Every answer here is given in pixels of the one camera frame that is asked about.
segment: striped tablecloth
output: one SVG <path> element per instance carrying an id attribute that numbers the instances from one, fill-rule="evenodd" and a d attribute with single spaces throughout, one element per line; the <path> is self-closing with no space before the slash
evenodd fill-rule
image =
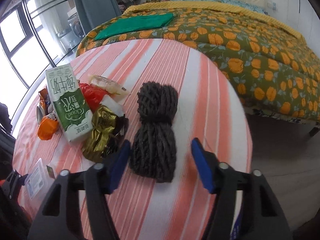
<path id="1" fill-rule="evenodd" d="M 140 126 L 137 92 L 143 82 L 170 84 L 179 94 L 172 129 L 177 144 L 177 163 L 172 183 L 157 184 L 127 168 L 119 188 L 107 196 L 110 212 L 121 240 L 199 239 L 209 218 L 214 195 L 202 186 L 190 152 L 198 137 L 207 151 L 238 171 L 249 171 L 252 141 L 242 105 L 224 75 L 205 55 L 180 42 L 161 39 L 131 40 L 102 46 L 71 62 L 81 82 L 92 74 L 111 78 L 131 91 L 121 103 L 133 142 Z M 56 171 L 84 171 L 93 163 L 70 145 L 61 132 L 49 141 L 37 135 L 36 105 L 31 105 L 17 138 L 13 167 L 28 173 L 39 158 L 53 163 Z M 86 199 L 80 192 L 84 236 L 92 239 Z M 22 187 L 19 203 L 31 217 L 36 210 Z"/>

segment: gray floor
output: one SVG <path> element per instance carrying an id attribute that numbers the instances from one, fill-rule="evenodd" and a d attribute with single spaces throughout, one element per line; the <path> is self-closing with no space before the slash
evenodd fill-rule
<path id="1" fill-rule="evenodd" d="M 320 208 L 320 132 L 310 125 L 247 116 L 253 141 L 252 169 L 267 178 L 291 229 Z"/>

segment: silver screw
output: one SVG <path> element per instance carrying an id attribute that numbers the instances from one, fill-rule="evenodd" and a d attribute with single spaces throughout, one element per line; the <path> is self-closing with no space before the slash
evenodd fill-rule
<path id="1" fill-rule="evenodd" d="M 257 177 L 262 175 L 261 171 L 259 171 L 259 170 L 254 170 L 253 174 L 256 175 Z"/>
<path id="2" fill-rule="evenodd" d="M 221 169 L 226 170 L 227 168 L 229 168 L 229 165 L 228 165 L 227 163 L 219 163 L 219 167 L 220 167 Z"/>
<path id="3" fill-rule="evenodd" d="M 102 164 L 102 163 L 96 163 L 96 164 L 93 166 L 93 168 L 94 168 L 95 170 L 101 170 L 101 169 L 103 168 L 103 164 Z"/>
<path id="4" fill-rule="evenodd" d="M 61 172 L 60 172 L 60 175 L 61 176 L 67 176 L 67 175 L 69 175 L 69 171 L 68 170 L 62 170 Z"/>

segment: wall outlet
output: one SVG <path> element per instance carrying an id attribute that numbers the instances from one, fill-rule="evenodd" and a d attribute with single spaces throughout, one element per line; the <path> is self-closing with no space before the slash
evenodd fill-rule
<path id="1" fill-rule="evenodd" d="M 268 7 L 271 8 L 272 10 L 277 9 L 277 4 L 275 2 L 268 2 Z"/>

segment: transparent plastic box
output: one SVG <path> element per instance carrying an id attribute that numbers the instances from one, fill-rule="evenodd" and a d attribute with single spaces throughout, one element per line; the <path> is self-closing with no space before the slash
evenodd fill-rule
<path id="1" fill-rule="evenodd" d="M 25 180 L 31 205 L 38 209 L 57 177 L 55 167 L 41 158 L 36 162 Z"/>

